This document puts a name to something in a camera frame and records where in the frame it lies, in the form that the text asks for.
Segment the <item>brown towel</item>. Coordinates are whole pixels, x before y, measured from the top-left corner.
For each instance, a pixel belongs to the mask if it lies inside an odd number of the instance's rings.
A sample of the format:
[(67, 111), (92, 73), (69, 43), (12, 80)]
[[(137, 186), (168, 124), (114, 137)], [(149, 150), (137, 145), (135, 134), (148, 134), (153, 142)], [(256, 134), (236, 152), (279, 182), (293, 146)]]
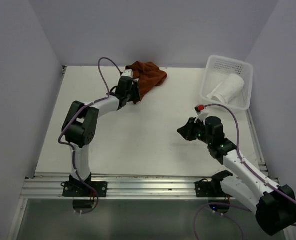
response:
[(134, 104), (140, 102), (152, 88), (162, 85), (167, 78), (167, 73), (152, 62), (136, 61), (132, 65), (126, 66), (125, 69), (132, 70), (133, 78), (138, 79), (140, 100), (133, 100)]

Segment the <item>white towel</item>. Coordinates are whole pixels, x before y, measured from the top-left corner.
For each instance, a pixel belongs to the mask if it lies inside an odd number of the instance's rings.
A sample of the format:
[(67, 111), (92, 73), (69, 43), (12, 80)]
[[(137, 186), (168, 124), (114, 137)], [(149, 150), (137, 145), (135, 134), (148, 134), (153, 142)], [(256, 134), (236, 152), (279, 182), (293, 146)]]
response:
[(220, 82), (209, 94), (207, 99), (214, 100), (223, 104), (228, 104), (243, 89), (243, 79), (234, 73), (229, 74)]

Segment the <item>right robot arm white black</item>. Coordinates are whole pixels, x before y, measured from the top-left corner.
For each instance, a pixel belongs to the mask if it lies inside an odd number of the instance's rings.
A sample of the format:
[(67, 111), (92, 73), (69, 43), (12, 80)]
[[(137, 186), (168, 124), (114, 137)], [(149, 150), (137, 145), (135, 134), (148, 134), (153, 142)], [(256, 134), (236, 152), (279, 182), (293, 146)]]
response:
[(293, 190), (288, 185), (279, 186), (238, 153), (236, 145), (225, 137), (219, 118), (191, 117), (177, 133), (186, 141), (205, 143), (210, 156), (227, 168), (221, 172), (222, 179), (210, 184), (212, 194), (235, 198), (255, 215), (260, 228), (270, 236), (296, 223)]

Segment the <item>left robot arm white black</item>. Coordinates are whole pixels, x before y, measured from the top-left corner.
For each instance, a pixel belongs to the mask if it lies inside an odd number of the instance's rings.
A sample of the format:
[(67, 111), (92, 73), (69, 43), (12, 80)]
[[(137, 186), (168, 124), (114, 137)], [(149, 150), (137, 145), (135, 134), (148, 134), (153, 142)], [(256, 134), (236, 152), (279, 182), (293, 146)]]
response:
[(116, 112), (128, 102), (140, 101), (138, 80), (121, 76), (118, 84), (106, 97), (93, 102), (74, 101), (64, 120), (58, 142), (71, 148), (72, 171), (69, 182), (76, 182), (74, 190), (80, 196), (87, 196), (92, 190), (89, 167), (89, 145), (94, 139), (98, 119)]

